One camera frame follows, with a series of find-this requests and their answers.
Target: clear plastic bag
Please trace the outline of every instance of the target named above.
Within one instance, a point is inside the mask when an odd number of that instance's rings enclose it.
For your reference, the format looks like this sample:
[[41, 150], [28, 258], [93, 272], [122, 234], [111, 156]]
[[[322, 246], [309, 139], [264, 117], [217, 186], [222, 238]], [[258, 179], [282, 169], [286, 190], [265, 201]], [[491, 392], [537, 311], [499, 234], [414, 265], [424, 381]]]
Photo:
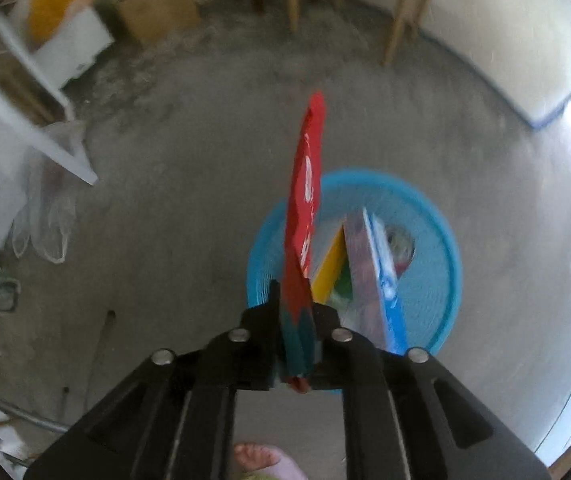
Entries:
[[[54, 123], [46, 133], [66, 150], [87, 161], [82, 140], [85, 125], [82, 121]], [[29, 161], [27, 205], [12, 224], [12, 249], [20, 258], [28, 242], [36, 252], [52, 262], [65, 261], [72, 226], [76, 217], [76, 186], [78, 179], [67, 170], [34, 152]]]

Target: bare foot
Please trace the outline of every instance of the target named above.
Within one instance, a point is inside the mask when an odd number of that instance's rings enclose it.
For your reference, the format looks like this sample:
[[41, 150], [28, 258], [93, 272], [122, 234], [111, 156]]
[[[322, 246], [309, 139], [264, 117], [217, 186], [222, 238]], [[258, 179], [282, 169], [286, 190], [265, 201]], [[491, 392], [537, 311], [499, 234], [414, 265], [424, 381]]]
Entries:
[[257, 471], [276, 465], [281, 457], [266, 446], [259, 444], [236, 444], [234, 446], [234, 458], [246, 472]]

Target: green object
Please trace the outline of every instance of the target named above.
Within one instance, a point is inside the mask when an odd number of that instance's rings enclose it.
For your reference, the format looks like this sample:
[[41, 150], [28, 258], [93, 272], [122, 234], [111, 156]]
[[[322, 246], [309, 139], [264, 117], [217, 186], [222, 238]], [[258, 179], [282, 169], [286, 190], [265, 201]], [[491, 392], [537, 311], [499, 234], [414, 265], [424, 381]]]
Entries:
[[18, 304], [21, 283], [0, 268], [0, 312], [12, 312]]
[[350, 274], [350, 264], [347, 258], [345, 259], [343, 269], [341, 269], [341, 274], [339, 274], [339, 278], [334, 284], [334, 290], [345, 300], [352, 301], [352, 278]]
[[278, 478], [270, 475], [266, 475], [264, 473], [245, 473], [243, 475], [242, 480], [278, 480]]

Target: cardboard box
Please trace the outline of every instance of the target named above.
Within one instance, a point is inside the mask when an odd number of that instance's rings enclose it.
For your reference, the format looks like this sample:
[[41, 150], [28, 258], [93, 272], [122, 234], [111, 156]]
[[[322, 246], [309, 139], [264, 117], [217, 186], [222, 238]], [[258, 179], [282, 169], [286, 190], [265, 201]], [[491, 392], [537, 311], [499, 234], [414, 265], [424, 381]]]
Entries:
[[118, 9], [130, 33], [145, 46], [201, 22], [194, 0], [120, 0]]

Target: metal screw head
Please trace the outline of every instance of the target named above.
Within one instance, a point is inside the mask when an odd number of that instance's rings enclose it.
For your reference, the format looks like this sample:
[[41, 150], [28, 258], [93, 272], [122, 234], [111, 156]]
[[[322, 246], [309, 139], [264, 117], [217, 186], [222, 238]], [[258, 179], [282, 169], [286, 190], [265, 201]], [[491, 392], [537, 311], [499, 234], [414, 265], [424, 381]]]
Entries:
[[335, 328], [332, 330], [332, 339], [338, 341], [339, 343], [347, 343], [352, 340], [352, 332], [347, 328]]
[[171, 362], [174, 361], [174, 352], [168, 350], [166, 348], [162, 348], [161, 350], [156, 350], [152, 354], [152, 362], [158, 366], [169, 365]]
[[409, 360], [415, 363], [425, 363], [430, 359], [430, 354], [428, 354], [424, 349], [415, 346], [408, 350]]
[[245, 343], [249, 340], [249, 330], [245, 328], [233, 328], [228, 332], [228, 337], [233, 343]]

